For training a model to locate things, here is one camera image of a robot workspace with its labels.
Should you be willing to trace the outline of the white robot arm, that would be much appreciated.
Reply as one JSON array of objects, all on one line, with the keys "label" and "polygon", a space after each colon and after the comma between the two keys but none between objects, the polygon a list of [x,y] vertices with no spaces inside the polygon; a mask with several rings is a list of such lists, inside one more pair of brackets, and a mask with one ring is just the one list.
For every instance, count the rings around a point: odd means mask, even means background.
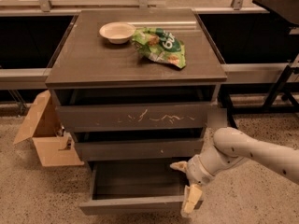
[{"label": "white robot arm", "polygon": [[202,187],[209,184],[224,170],[234,168],[251,159],[299,183],[299,150],[267,143],[249,137],[232,127],[219,128],[213,135],[213,145],[188,161],[170,164],[173,170],[184,173],[189,184],[184,188],[180,213],[187,217],[202,196]]}]

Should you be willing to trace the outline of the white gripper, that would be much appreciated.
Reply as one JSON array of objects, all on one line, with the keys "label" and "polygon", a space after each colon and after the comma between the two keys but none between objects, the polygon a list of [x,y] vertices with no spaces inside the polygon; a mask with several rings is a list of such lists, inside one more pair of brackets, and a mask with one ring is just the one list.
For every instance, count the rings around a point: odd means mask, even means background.
[{"label": "white gripper", "polygon": [[173,162],[170,168],[186,173],[191,183],[184,188],[184,200],[180,210],[183,217],[188,217],[202,197],[203,191],[199,185],[207,185],[214,179],[214,176],[206,170],[199,155],[194,155],[187,162]]}]

